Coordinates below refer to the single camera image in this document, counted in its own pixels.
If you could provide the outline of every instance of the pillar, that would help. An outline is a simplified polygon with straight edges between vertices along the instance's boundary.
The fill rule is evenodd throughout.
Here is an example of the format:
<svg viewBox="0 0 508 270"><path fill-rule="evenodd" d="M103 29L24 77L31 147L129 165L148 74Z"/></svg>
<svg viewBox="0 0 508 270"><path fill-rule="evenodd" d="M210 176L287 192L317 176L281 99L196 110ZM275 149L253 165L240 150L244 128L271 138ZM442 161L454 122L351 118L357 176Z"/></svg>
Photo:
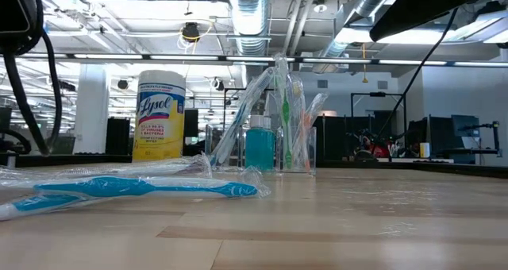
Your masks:
<svg viewBox="0 0 508 270"><path fill-rule="evenodd" d="M106 66L81 64L76 102L74 153L106 151L110 79Z"/></svg>

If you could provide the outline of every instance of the wooden table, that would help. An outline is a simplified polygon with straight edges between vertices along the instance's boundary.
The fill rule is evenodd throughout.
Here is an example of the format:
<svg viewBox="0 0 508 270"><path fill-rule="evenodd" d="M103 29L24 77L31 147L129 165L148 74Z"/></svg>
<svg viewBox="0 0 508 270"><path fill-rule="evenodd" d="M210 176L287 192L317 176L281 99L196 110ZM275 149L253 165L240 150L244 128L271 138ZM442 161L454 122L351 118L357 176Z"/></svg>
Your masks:
<svg viewBox="0 0 508 270"><path fill-rule="evenodd" d="M508 269L508 181L321 169L267 185L0 222L0 269Z"/></svg>

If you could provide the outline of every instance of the yellow label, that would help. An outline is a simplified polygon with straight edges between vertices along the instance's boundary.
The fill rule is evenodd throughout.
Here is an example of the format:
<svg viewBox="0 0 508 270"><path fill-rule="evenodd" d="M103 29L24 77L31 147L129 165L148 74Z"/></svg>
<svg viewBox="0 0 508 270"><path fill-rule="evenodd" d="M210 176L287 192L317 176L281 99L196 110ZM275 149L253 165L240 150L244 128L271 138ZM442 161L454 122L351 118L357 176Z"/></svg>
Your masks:
<svg viewBox="0 0 508 270"><path fill-rule="evenodd" d="M185 89L166 83L138 87L134 160L182 156Z"/></svg>

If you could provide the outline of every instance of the ceiling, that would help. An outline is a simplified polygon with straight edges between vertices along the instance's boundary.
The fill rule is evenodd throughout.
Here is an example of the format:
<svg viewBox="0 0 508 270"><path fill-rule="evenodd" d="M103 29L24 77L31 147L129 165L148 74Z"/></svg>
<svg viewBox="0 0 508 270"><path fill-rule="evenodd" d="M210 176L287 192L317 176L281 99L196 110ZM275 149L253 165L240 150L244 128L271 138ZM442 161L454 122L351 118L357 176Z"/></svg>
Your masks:
<svg viewBox="0 0 508 270"><path fill-rule="evenodd" d="M298 42L297 52L319 52L335 37L333 20L340 4L348 1L352 0L325 0L327 10L322 13L311 9L304 28L305 35ZM269 55L275 55L283 47L292 2L293 0L270 0ZM235 40L228 39L228 35L233 35L234 31L229 5L224 2L90 0L83 4L69 0L44 0L44 6L46 28L57 53L233 55L237 52ZM461 17L469 16L463 12ZM178 44L180 29L186 22L198 23L200 33L205 34L195 46L187 49ZM364 49L368 58L416 60L423 58L430 46L367 43ZM35 51L45 52L45 47L40 43ZM346 52L350 57L362 57L364 53L361 45L349 45ZM495 44L474 42L442 45L435 51L433 59L490 60L496 56L498 48ZM44 95L31 98L34 106L41 102L48 103L44 112L51 113L49 103L52 102L52 89L48 81L47 63L18 60L18 64L26 93ZM79 88L79 64L59 63L56 68L60 79ZM349 71L354 73L363 71L363 68L350 65ZM187 97L208 99L198 103L203 108L203 118L207 114L206 108L221 108L221 101L210 101L210 97L220 98L223 95L210 86L210 81L217 78L227 87L245 85L242 67L234 65L107 64L106 69L112 80L110 115L115 116L134 115L137 76L147 69L171 70L186 76ZM391 72L394 77L398 77L407 71L407 67L371 66L368 71ZM0 67L0 75L4 72L5 69ZM119 80L127 80L129 88L120 90L117 87ZM4 103L12 105L8 80L2 81L0 89ZM68 128L71 129L77 94L66 92L66 96Z"/></svg>

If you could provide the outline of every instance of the desk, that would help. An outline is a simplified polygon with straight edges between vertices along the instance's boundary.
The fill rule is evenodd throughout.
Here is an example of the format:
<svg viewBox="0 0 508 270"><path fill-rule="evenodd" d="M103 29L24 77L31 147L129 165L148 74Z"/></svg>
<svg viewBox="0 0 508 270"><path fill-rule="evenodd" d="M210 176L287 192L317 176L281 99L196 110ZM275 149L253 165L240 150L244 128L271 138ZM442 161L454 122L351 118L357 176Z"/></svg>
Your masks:
<svg viewBox="0 0 508 270"><path fill-rule="evenodd" d="M0 222L5 270L508 269L508 181L268 176L265 199L123 198Z"/></svg>

